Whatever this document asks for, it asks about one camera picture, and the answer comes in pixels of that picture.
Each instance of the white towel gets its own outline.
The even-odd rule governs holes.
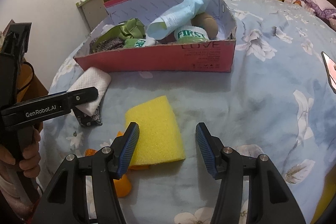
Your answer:
[[[81,112],[85,113],[86,115],[92,116],[95,113],[110,82],[111,76],[108,73],[91,67],[77,79],[77,81],[71,86],[71,88],[69,88],[68,91],[89,88],[91,86],[97,88],[98,98],[95,101],[76,106]]]

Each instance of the pillow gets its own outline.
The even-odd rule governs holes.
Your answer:
[[[321,19],[336,19],[336,8],[327,0],[302,0],[315,10],[316,15]]]
[[[316,11],[311,7],[309,3],[305,3],[303,0],[285,0],[285,3],[299,5],[314,16],[316,16]]]
[[[329,22],[330,22],[330,27],[336,31],[336,19],[333,18],[329,18]]]

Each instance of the white cloth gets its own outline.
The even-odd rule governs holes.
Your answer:
[[[97,68],[91,67],[77,79],[77,81],[69,88],[68,91],[89,88],[91,86],[97,88],[98,98],[95,101],[77,106],[77,108],[81,112],[85,113],[86,115],[92,116],[95,113],[110,82],[111,82],[111,76],[108,73],[103,72],[102,70],[99,70]]]
[[[101,31],[101,35],[106,34],[106,33],[107,33],[109,30],[111,30],[113,27],[114,27],[114,25],[106,24],[106,25],[103,27],[103,30]]]
[[[184,0],[155,19],[147,28],[150,37],[163,39],[178,27],[186,25],[197,14],[205,12],[211,0]]]

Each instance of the cable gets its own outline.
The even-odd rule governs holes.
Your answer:
[[[33,66],[31,65],[31,63],[29,63],[29,62],[27,62],[27,61],[24,61],[23,64],[26,64],[26,65],[28,65],[28,66],[31,68],[31,71],[33,72],[33,76],[31,77],[31,80],[30,80],[26,85],[24,85],[22,88],[20,88],[20,89],[17,91],[17,94],[19,94],[19,93],[20,93],[21,91],[23,91],[26,87],[28,87],[28,86],[32,83],[32,81],[33,81],[33,79],[34,79],[34,76],[35,76],[34,68],[33,68]]]

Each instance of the metal screw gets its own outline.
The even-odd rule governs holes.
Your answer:
[[[226,146],[226,147],[223,148],[223,152],[226,153],[226,154],[231,154],[232,151],[233,151],[233,150],[232,150],[231,147]]]
[[[75,158],[75,155],[74,155],[74,154],[69,154],[69,155],[66,157],[67,161],[72,161],[74,158]]]
[[[104,147],[102,150],[101,150],[104,154],[108,154],[111,152],[111,148],[109,146],[106,146]]]
[[[261,159],[262,161],[268,161],[268,156],[265,155],[265,154],[261,154],[261,155],[260,155],[260,159]]]

